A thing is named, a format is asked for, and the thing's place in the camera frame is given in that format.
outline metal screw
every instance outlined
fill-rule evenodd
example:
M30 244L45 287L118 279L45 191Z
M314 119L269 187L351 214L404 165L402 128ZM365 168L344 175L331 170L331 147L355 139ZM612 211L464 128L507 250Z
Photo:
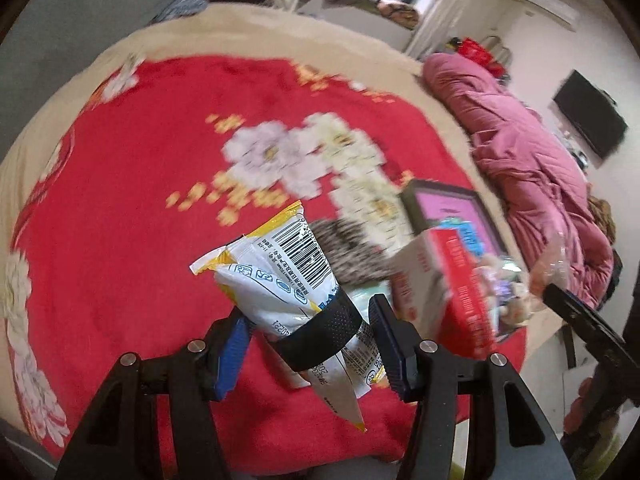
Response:
M491 354L491 362L496 366L504 366L507 364L507 358L502 354Z
M120 358L120 364L122 366L131 366L133 363L136 362L136 355L135 354L124 354L121 358Z
M433 354L438 349L438 345L435 341L425 339L420 343L420 350L427 352L427 354Z
M207 347L206 343L202 339L194 339L187 345L187 350L191 353L197 354L202 352Z

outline red and white box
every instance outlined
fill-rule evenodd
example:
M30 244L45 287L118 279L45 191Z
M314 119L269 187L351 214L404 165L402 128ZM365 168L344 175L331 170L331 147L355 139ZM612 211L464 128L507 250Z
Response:
M475 262L455 229L432 228L392 261L394 308L420 336L454 354L485 359L494 330L474 273Z

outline black elastic band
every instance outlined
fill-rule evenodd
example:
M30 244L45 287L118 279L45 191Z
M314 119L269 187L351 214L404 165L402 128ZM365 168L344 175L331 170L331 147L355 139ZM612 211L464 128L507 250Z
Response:
M336 355L356 335L362 316L340 288L329 304L271 346L295 372L309 370Z

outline pink blanket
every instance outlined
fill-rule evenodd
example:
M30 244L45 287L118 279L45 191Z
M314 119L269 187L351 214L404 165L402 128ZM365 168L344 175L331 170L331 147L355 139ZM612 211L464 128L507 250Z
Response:
M527 265L533 266L555 233L563 233L569 290L597 306L613 255L589 212L586 181L572 156L535 111L468 59L433 54L424 63L424 78L471 134L472 156L500 192Z

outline mattress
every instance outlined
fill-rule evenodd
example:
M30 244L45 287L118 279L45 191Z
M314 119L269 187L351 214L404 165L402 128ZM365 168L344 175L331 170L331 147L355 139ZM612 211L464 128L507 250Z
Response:
M145 28L121 40L64 85L29 122L0 166L0 268L5 266L18 214L58 141L95 89L132 54L148 60L198 54L284 57L398 95L419 108L434 126L481 195L510 255L522 262L500 200L470 158L466 134L421 85L420 63L380 41L329 23L244 4L215 4L197 16ZM550 311L534 316L529 323L527 355L559 327L560 319ZM23 427L5 336L0 337L0 416Z

